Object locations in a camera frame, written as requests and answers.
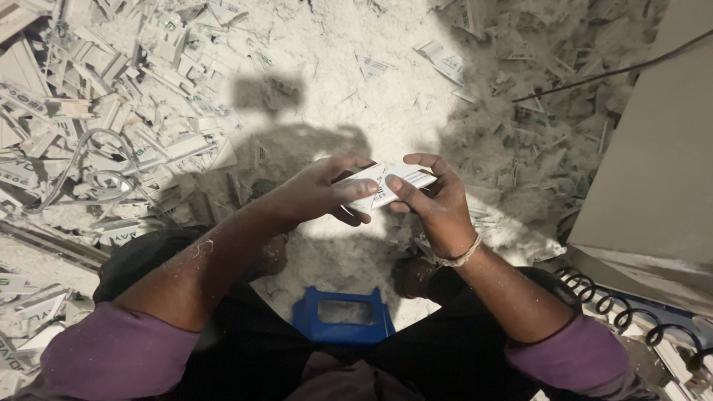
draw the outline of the hand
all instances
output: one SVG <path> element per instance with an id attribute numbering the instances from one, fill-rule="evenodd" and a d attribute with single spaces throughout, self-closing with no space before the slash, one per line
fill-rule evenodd
<path id="1" fill-rule="evenodd" d="M 475 243 L 476 233 L 468 212 L 463 183 L 448 163 L 440 156 L 414 153 L 404 156 L 404 163 L 429 167 L 438 177 L 424 191 L 425 195 L 406 181 L 389 175 L 386 185 L 399 199 L 391 203 L 396 212 L 413 210 L 421 218 L 426 237 L 435 254 L 444 259 L 455 260 Z"/>
<path id="2" fill-rule="evenodd" d="M 374 180 L 339 181 L 354 174 L 348 168 L 373 164 L 372 160 L 351 152 L 322 158 L 262 196 L 258 202 L 268 205 L 271 215 L 282 217 L 287 230 L 327 213 L 353 226 L 369 223 L 369 215 L 348 209 L 350 215 L 341 205 L 373 196 L 379 190 L 379 184 Z"/>

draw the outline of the person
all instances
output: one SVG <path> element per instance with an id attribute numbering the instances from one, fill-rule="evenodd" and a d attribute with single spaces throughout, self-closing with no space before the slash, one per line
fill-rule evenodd
<path id="1" fill-rule="evenodd" d="M 373 163 L 349 153 L 307 166 L 206 233 L 124 245 L 102 267 L 96 309 L 50 342 L 16 399 L 529 400 L 539 389 L 552 400 L 658 399 L 566 285 L 480 241 L 447 162 L 421 153 L 404 162 L 437 177 L 424 192 L 385 180 L 399 197 L 391 209 L 420 217 L 445 265 L 417 258 L 396 270 L 399 294 L 442 305 L 427 318 L 371 347 L 318 345 L 240 280 L 265 273 L 279 259 L 265 255 L 284 252 L 283 233 L 300 223 L 327 213 L 369 223 L 341 208 L 379 188 L 343 180 Z"/>

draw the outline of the blue plastic stool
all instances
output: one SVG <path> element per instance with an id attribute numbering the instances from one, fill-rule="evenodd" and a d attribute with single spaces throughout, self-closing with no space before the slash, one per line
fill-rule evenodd
<path id="1" fill-rule="evenodd" d="M 375 323 L 324 323 L 317 315 L 320 300 L 368 303 L 374 309 Z M 309 287 L 304 298 L 292 306 L 292 326 L 314 342 L 345 347 L 373 345 L 396 332 L 389 308 L 381 303 L 379 287 L 374 288 L 371 295 L 323 293 L 314 286 Z"/>

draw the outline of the black coiled cable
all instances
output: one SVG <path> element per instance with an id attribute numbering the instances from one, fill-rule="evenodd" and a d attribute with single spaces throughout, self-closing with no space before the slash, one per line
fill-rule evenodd
<path id="1" fill-rule="evenodd" d="M 650 347 L 655 347 L 663 341 L 664 331 L 666 330 L 679 330 L 688 334 L 693 340 L 694 346 L 696 347 L 696 353 L 693 354 L 691 359 L 688 361 L 688 370 L 694 371 L 700 369 L 700 367 L 703 365 L 703 358 L 708 355 L 713 355 L 713 347 L 704 349 L 701 340 L 691 330 L 688 330 L 686 327 L 674 323 L 661 323 L 661 320 L 658 318 L 658 316 L 656 316 L 649 310 L 632 308 L 631 304 L 626 298 L 622 298 L 618 295 L 613 295 L 609 288 L 597 285 L 594 280 L 592 280 L 589 276 L 582 274 L 582 272 L 580 272 L 579 270 L 575 268 L 561 268 L 555 270 L 553 274 L 558 278 L 562 279 L 569 288 L 574 289 L 580 284 L 584 285 L 584 288 L 578 294 L 576 294 L 577 299 L 580 303 L 584 304 L 591 302 L 592 299 L 594 299 L 594 295 L 598 290 L 606 293 L 607 295 L 602 297 L 602 299 L 600 299 L 597 302 L 597 305 L 595 306 L 595 311 L 599 315 L 606 315 L 611 312 L 611 310 L 614 308 L 616 300 L 623 303 L 625 309 L 621 313 L 616 315 L 616 317 L 614 317 L 614 327 L 617 329 L 617 334 L 619 335 L 626 331 L 627 328 L 629 328 L 629 326 L 634 320 L 635 313 L 642 313 L 644 315 L 647 315 L 656 322 L 656 326 L 653 329 L 649 330 L 649 332 L 646 334 L 645 342 L 646 345 L 649 345 Z M 569 274 L 570 277 L 564 279 L 564 276 L 567 274 Z"/>

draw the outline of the foot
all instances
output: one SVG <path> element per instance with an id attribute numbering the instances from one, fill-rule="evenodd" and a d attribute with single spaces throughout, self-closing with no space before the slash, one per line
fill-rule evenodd
<path id="1" fill-rule="evenodd" d="M 266 275 L 276 275 L 287 265 L 287 234 L 278 235 L 262 249 L 240 278 L 240 281 L 249 283 Z"/>
<path id="2" fill-rule="evenodd" d="M 438 271 L 438 266 L 416 255 L 411 259 L 396 262 L 391 271 L 396 294 L 402 298 L 429 298 L 429 281 Z"/>

